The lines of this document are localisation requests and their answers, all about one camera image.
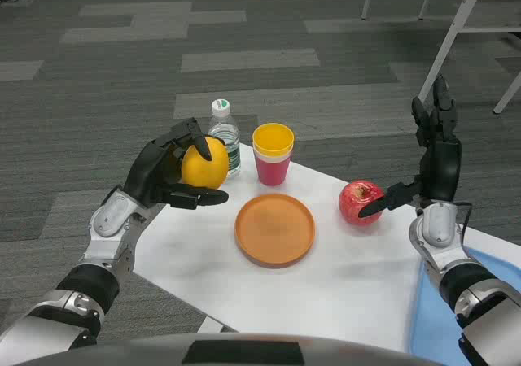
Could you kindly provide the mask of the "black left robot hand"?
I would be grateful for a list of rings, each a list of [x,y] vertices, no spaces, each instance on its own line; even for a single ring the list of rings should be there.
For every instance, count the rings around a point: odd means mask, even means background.
[[[157,203],[188,210],[219,205],[229,198],[220,190],[228,165],[224,142],[189,118],[144,146],[123,190],[148,208]]]

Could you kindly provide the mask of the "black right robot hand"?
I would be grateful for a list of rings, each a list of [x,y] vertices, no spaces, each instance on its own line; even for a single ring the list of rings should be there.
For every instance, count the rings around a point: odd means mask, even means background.
[[[426,149],[419,164],[419,174],[408,185],[399,182],[383,197],[366,204],[358,213],[366,218],[385,209],[394,210],[413,201],[415,196],[427,201],[451,202],[458,188],[462,163],[462,144],[454,129],[458,114],[445,78],[439,75],[432,86],[434,105],[427,111],[419,98],[411,104],[411,114],[418,129],[418,144]]]

